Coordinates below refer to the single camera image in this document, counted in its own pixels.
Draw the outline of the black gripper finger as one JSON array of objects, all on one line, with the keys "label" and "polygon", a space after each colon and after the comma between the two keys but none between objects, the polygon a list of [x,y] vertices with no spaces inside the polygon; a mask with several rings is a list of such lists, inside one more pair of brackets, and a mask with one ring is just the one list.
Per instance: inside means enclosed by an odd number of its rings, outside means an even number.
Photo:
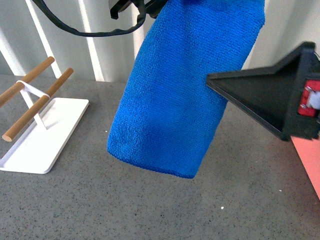
[{"label": "black gripper finger", "polygon": [[206,84],[283,141],[318,139],[320,58],[303,42],[273,66],[212,73]]}]

